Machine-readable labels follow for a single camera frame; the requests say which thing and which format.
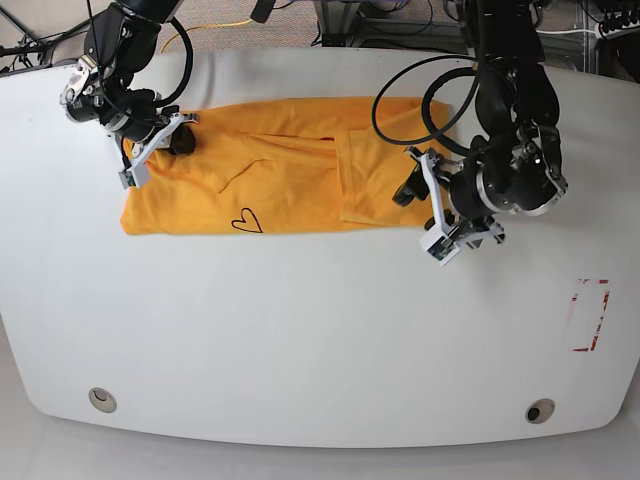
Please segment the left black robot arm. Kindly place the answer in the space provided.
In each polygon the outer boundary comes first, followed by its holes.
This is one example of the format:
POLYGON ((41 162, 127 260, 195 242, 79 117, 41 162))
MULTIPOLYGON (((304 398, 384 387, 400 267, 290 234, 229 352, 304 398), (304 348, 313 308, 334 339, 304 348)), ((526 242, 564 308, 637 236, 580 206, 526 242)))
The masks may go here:
POLYGON ((462 246, 478 248, 486 238, 503 243, 500 213, 538 216, 567 192, 557 129, 559 100, 543 67, 544 52, 528 1, 459 1, 459 26, 475 63, 452 69, 428 87, 421 116, 428 132, 460 161, 406 142, 416 165, 393 200, 407 206, 428 200, 432 217, 420 243, 440 263, 462 246), (463 104, 475 107, 484 132, 463 147, 448 137, 454 126, 435 124, 435 94, 462 77, 473 80, 463 104))

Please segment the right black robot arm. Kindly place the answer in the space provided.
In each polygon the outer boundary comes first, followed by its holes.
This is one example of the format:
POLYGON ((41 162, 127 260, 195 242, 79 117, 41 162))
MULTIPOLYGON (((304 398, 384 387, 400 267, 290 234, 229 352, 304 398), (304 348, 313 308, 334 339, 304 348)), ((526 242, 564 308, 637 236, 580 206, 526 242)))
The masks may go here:
POLYGON ((189 125, 196 113, 180 110, 177 100, 186 90, 194 50, 186 29, 175 18, 178 1, 114 1, 98 15, 89 16, 84 54, 77 60, 60 103, 76 122, 98 122, 121 154, 119 176, 126 188, 150 180, 147 160, 157 151, 189 155, 195 136, 189 125), (169 23, 185 46, 182 78, 166 97, 154 90, 132 89, 134 75, 151 61, 161 26, 169 23))

